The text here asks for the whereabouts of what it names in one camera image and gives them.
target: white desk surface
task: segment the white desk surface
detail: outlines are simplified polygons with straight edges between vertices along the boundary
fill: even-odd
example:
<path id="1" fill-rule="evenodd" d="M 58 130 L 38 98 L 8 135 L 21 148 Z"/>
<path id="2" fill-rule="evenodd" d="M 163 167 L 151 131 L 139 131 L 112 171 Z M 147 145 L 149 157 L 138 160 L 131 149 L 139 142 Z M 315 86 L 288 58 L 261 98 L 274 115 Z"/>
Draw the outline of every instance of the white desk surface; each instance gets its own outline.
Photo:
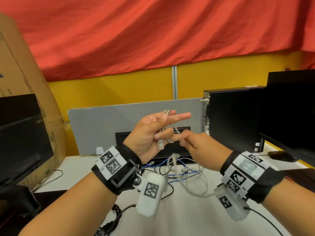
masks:
<path id="1" fill-rule="evenodd" d="M 265 145 L 264 153 L 273 150 L 275 150 L 273 147 Z M 95 164 L 96 159 L 97 156 L 66 157 L 58 168 L 63 170 L 63 176 L 42 187 L 37 192 L 66 190 L 71 188 L 91 171 L 91 167 Z M 301 163 L 274 161 L 268 157 L 267 160 L 276 166 L 275 168 L 281 170 L 306 168 Z M 204 169 L 203 173 L 208 179 L 209 190 L 212 191 L 221 183 L 220 180 L 222 176 L 219 172 Z M 48 182 L 58 177 L 60 174 L 60 171 L 54 171 L 53 174 L 42 183 Z M 205 187 L 203 181 L 198 177 L 191 178 L 188 184 L 191 189 L 195 191 L 204 189 Z M 250 212 L 247 218 L 243 221 L 234 222 L 225 212 L 215 196 L 207 199 L 197 198 L 189 195 L 178 182 L 174 182 L 172 185 L 174 187 L 174 193 L 161 201 L 155 220 L 151 221 L 138 214 L 135 208 L 130 208 L 123 213 L 116 230 L 111 235 L 279 235 L 272 225 L 255 212 Z M 169 194 L 171 190 L 172 189 L 169 186 L 167 192 L 164 193 L 163 196 Z M 124 209 L 128 205 L 136 204 L 138 197 L 139 193 L 136 190 L 124 191 L 118 197 L 116 203 L 121 209 Z M 252 200 L 248 200 L 248 204 L 251 208 L 257 210 L 273 222 L 283 235 L 290 235 L 262 205 L 258 205 Z M 109 212 L 104 223 L 112 221 L 115 217 L 116 213 Z"/>

